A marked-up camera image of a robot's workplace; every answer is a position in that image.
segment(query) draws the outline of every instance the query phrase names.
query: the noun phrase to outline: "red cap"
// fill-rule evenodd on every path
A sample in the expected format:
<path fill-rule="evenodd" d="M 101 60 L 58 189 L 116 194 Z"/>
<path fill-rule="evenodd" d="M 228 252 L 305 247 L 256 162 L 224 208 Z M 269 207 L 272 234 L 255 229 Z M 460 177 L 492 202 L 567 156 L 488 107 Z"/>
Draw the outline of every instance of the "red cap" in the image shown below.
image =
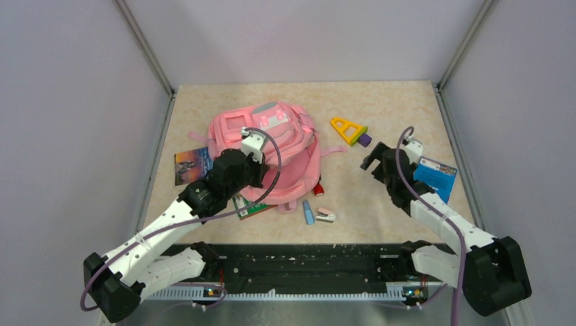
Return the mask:
<path fill-rule="evenodd" d="M 322 196 L 324 194 L 324 188 L 322 188 L 322 185 L 318 182 L 318 184 L 316 184 L 316 186 L 314 186 L 314 189 L 312 189 L 312 191 L 314 192 L 314 196 L 319 197 Z"/>

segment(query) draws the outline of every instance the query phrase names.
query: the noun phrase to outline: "yellow plastic piece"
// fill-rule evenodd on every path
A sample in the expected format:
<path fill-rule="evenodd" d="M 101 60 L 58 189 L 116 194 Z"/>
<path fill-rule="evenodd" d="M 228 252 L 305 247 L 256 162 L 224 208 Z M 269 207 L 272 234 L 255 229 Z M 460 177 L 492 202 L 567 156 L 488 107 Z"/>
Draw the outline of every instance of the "yellow plastic piece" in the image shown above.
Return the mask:
<path fill-rule="evenodd" d="M 342 119 L 341 117 L 334 117 L 330 124 L 336 129 L 336 132 L 346 141 L 346 143 L 350 146 L 354 146 L 358 141 L 358 138 L 362 134 L 368 131 L 368 127 L 360 126 L 359 124 L 355 124 L 354 122 L 350 122 L 346 119 Z M 346 131 L 349 128 L 355 129 L 354 133 L 351 136 L 346 136 Z"/>

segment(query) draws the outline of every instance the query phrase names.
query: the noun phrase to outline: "pink backpack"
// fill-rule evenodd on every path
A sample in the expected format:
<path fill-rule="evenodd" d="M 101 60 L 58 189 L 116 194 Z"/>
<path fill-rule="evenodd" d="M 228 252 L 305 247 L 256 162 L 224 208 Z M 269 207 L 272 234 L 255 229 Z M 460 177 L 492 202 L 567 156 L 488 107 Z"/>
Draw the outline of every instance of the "pink backpack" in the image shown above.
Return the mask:
<path fill-rule="evenodd" d="M 309 192 L 320 178 L 321 150 L 314 122 L 301 106 L 283 102 L 225 111 L 210 123 L 207 140 L 210 157 L 217 157 L 227 148 L 240 148 L 242 127 L 265 130 L 274 137 L 280 148 L 282 173 L 276 187 L 263 202 L 278 205 L 282 212 L 295 210 L 296 200 Z M 338 147 L 329 150 L 332 151 L 346 149 Z M 240 193 L 247 200 L 258 199 L 270 186 L 278 170 L 278 157 L 271 142 L 264 146 L 264 155 L 266 164 L 270 166 L 262 182 L 264 187 L 244 188 Z"/>

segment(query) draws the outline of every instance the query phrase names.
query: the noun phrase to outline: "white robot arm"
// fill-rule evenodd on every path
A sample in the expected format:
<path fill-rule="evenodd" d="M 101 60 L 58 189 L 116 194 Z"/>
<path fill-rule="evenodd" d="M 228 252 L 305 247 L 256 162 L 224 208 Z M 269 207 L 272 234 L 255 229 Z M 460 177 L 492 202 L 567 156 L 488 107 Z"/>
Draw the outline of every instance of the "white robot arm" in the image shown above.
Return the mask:
<path fill-rule="evenodd" d="M 445 204 L 431 187 L 414 180 L 422 144 L 412 135 L 405 136 L 402 143 L 400 170 L 420 198 L 402 181 L 395 148 L 384 143 L 377 144 L 364 159 L 361 168 L 366 170 L 374 160 L 380 161 L 372 175 L 386 185 L 394 205 L 433 230 L 456 253 L 447 253 L 425 241 L 405 242 L 400 260 L 406 274 L 431 275 L 451 287 L 457 286 L 461 242 L 456 230 L 446 220 L 449 219 L 463 235 L 466 246 L 462 290 L 472 308 L 480 315 L 488 316 L 528 298 L 532 289 L 518 243 L 510 237 L 497 238 L 477 228 Z M 422 200 L 440 214 L 427 207 Z"/>
<path fill-rule="evenodd" d="M 93 253 L 84 260 L 88 294 L 110 322 L 126 318 L 156 291 L 199 276 L 207 264 L 217 259 L 200 242 L 177 255 L 155 261 L 180 237 L 199 228 L 204 218 L 222 211 L 242 188 L 262 187 L 268 170 L 262 149 L 268 134 L 242 130 L 242 135 L 240 149 L 223 151 L 215 158 L 208 175 L 190 183 L 144 230 L 118 248 L 102 256 Z"/>

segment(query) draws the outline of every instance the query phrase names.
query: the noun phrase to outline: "beige marble surface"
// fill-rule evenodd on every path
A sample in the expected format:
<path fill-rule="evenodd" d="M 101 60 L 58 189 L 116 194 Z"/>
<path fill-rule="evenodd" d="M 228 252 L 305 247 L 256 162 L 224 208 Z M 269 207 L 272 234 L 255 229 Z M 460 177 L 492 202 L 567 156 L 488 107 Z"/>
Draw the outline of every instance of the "beige marble surface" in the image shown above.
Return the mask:
<path fill-rule="evenodd" d="M 306 225 L 301 201 L 298 210 L 277 209 L 239 221 L 236 216 L 210 221 L 179 242 L 210 243 L 392 243 L 407 240 L 439 241 L 434 233 L 410 219 L 391 202 L 383 184 L 361 170 L 362 159 L 378 141 L 396 144 L 409 125 L 425 145 L 424 155 L 455 166 L 444 123 L 429 81 L 370 81 L 298 84 L 236 84 L 181 86 L 162 150 L 158 174 L 148 206 L 150 224 L 185 186 L 174 186 L 174 154 L 202 147 L 188 139 L 190 130 L 205 134 L 211 118 L 226 109 L 285 101 L 304 106 L 314 119 L 322 148 L 345 145 L 330 126 L 340 116 L 369 127 L 372 144 L 348 147 L 322 159 L 323 197 L 308 194 L 312 209 L 319 206 L 338 215 L 333 224 Z M 458 178 L 449 205 L 471 221 Z"/>

